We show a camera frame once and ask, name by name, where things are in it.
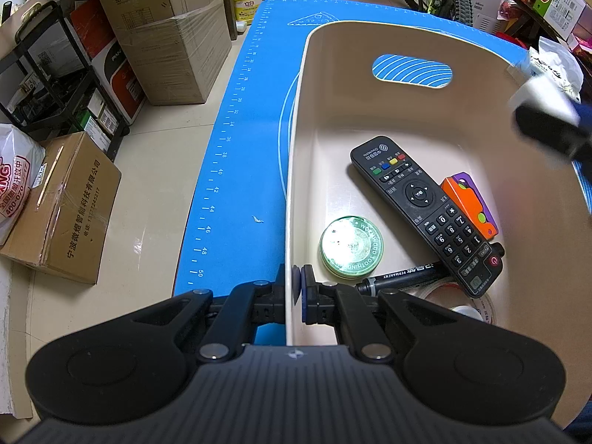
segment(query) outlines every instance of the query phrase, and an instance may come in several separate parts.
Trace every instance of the screw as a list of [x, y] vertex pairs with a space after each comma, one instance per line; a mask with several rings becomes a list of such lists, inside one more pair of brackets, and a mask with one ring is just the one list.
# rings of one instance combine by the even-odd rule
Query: screw
[[206, 344], [199, 350], [199, 354], [206, 359], [221, 359], [228, 354], [229, 350], [224, 344], [218, 344], [216, 342]]
[[362, 347], [362, 354], [369, 359], [384, 359], [391, 354], [391, 348], [384, 344], [366, 344]]

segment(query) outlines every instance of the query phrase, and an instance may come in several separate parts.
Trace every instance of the black remote control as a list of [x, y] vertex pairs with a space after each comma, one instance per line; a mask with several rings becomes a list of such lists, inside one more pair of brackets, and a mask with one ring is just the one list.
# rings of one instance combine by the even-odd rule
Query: black remote control
[[501, 256], [448, 195], [388, 137], [354, 148], [351, 163], [401, 212], [470, 297], [481, 297], [501, 274]]

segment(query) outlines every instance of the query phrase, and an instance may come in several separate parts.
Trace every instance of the orange box cutter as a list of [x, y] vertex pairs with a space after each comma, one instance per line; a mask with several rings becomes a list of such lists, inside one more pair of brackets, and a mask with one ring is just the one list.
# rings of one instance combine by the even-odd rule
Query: orange box cutter
[[479, 193], [477, 185], [468, 173], [461, 172], [447, 177], [440, 187], [462, 209], [487, 240], [498, 234], [495, 220]]

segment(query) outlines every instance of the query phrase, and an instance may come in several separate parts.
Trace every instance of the beige floor tile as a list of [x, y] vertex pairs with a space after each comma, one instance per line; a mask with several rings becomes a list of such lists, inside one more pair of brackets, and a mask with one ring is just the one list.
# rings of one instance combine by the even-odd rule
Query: beige floor tile
[[130, 133], [134, 135], [157, 130], [169, 130], [171, 128], [212, 125], [218, 115], [218, 108], [220, 108], [222, 97], [226, 91], [226, 85], [230, 79], [232, 69], [235, 67], [236, 57], [241, 51], [247, 33], [248, 31], [239, 35], [232, 42], [230, 54], [226, 58], [205, 103], [202, 105], [176, 106], [152, 106], [146, 103], [136, 121], [130, 127]]
[[212, 126], [130, 135], [94, 286], [37, 272], [31, 335], [49, 342], [171, 296], [179, 250]]

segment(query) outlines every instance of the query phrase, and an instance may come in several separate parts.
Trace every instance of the blue cutting mat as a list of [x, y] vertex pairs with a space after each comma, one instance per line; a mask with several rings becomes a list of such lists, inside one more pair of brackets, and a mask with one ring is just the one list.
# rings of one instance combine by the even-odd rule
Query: blue cutting mat
[[[174, 294], [206, 287], [226, 295], [241, 282], [273, 281], [283, 263], [289, 135], [309, 33], [330, 21], [415, 26], [486, 47], [511, 63], [525, 51], [492, 35], [425, 13], [344, 0], [267, 0], [245, 39], [203, 158], [185, 230]], [[385, 55], [381, 78], [416, 81], [426, 62]], [[445, 65], [424, 84], [450, 79]], [[283, 330], [264, 340], [280, 342]]]

